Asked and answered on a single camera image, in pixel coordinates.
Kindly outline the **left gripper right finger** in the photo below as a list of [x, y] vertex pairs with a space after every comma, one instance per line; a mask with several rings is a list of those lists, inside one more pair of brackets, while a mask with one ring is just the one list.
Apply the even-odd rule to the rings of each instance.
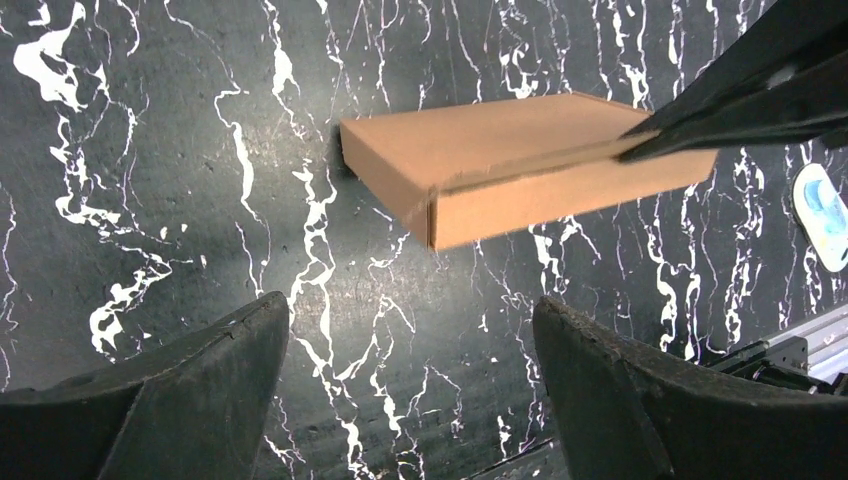
[[847, 395], [727, 375], [544, 297], [533, 336], [573, 479], [843, 479]]

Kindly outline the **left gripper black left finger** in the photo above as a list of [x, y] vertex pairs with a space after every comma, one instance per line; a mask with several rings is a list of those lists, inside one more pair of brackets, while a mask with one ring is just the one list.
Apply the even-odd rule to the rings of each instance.
[[5, 479], [250, 479], [289, 335], [268, 293], [204, 328], [1, 397]]

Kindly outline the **brown cardboard box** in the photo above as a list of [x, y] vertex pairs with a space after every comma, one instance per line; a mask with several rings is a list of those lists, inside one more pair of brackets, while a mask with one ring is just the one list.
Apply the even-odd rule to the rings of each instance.
[[583, 93], [345, 118], [343, 160], [441, 251], [705, 181], [713, 150], [625, 163], [648, 112]]

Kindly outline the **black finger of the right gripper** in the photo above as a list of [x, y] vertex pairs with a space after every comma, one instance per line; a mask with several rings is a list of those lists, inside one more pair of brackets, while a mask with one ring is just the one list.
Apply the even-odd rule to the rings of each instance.
[[672, 102], [629, 130], [654, 133], [620, 155], [847, 144], [847, 4], [775, 2]]

